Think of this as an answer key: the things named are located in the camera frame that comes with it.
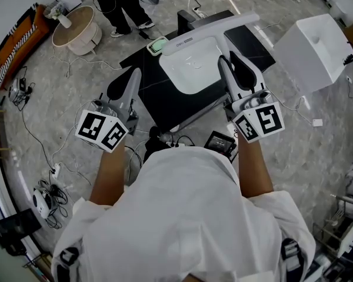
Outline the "orange sofa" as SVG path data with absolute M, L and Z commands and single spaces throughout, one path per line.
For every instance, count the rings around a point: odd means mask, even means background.
M 21 64 L 46 36 L 49 23 L 45 6 L 35 3 L 17 20 L 0 44 L 0 89 L 12 79 Z

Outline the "metal rack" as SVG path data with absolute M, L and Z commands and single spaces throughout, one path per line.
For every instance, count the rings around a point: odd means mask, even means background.
M 324 225 L 313 224 L 313 235 L 319 244 L 337 257 L 340 239 L 349 225 L 353 223 L 353 198 L 335 196 L 334 199 L 337 207 L 336 211 L 331 217 L 325 219 Z M 349 249 L 348 253 L 353 250 L 353 245 Z

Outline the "round wooden coffee table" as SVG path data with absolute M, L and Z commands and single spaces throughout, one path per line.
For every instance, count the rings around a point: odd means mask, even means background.
M 95 11 L 91 6 L 74 9 L 66 17 L 71 20 L 70 28 L 60 23 L 52 36 L 54 47 L 67 47 L 78 56 L 95 53 L 96 46 L 102 39 L 102 29 L 94 21 Z

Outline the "person's white shirt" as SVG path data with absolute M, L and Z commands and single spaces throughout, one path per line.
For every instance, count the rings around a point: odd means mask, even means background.
M 301 282 L 315 240 L 286 191 L 246 198 L 230 161 L 156 152 L 113 206 L 80 200 L 56 244 L 55 282 Z

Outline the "white sink basin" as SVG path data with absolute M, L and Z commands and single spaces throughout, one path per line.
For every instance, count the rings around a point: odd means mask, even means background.
M 159 64 L 178 91 L 193 95 L 220 80 L 218 59 L 228 49 L 223 38 L 180 36 L 162 47 Z

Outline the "striped throw blanket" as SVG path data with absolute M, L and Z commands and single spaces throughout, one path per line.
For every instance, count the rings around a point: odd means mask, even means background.
M 19 49 L 35 32 L 34 24 L 38 4 L 33 4 L 16 22 L 0 44 L 0 87 Z

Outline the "black vanity cabinet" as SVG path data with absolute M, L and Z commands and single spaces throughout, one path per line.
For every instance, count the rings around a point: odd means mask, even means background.
M 263 49 L 246 25 L 227 30 L 224 35 L 229 44 L 229 52 L 239 52 L 245 56 L 250 48 Z M 167 36 L 168 41 L 178 37 L 175 33 Z M 159 64 L 158 56 L 152 56 L 142 48 L 121 61 L 123 68 L 133 66 L 142 72 L 138 96 L 155 124 L 163 132 L 193 121 L 200 113 L 215 102 L 223 100 L 234 102 L 227 92 L 226 84 L 221 79 L 204 90 L 187 95 L 177 90 Z M 257 60 L 248 58 L 256 65 Z

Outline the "wooden shelf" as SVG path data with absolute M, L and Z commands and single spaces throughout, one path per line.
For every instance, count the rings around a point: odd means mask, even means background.
M 39 282 L 55 282 L 51 273 L 51 261 L 49 253 L 42 253 L 22 267 L 29 270 Z

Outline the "white vase with flowers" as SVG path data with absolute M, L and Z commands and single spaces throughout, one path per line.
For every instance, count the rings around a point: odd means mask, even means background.
M 59 21 L 64 28 L 70 28 L 72 22 L 66 17 L 66 13 L 64 4 L 61 1 L 54 1 L 45 8 L 43 15 L 48 19 Z

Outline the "black monitor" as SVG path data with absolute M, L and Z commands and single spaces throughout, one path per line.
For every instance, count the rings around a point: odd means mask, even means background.
M 11 256 L 24 256 L 27 250 L 21 240 L 41 227 L 31 209 L 0 219 L 0 247 Z

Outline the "person's right forearm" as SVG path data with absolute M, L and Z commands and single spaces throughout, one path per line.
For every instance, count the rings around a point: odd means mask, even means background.
M 259 141 L 248 143 L 238 135 L 239 185 L 244 197 L 256 197 L 274 191 Z

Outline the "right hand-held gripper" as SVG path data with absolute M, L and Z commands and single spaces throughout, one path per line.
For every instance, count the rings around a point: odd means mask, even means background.
M 224 55 L 218 58 L 221 80 L 234 101 L 224 106 L 228 121 L 248 143 L 283 131 L 279 102 L 265 90 L 262 72 L 239 52 L 230 51 L 230 61 Z

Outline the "white square box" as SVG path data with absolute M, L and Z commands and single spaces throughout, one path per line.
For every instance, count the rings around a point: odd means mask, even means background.
M 353 60 L 353 48 L 330 14 L 296 21 L 274 54 L 303 95 L 334 84 Z

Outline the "black screen device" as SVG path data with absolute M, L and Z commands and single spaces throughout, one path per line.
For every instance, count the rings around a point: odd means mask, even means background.
M 237 143 L 233 137 L 213 131 L 204 148 L 215 151 L 229 159 L 232 163 L 238 154 Z

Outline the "person's left forearm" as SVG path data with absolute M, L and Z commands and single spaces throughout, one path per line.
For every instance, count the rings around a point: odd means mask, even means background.
M 113 206 L 124 193 L 124 180 L 125 143 L 121 142 L 112 153 L 103 152 L 89 201 Z

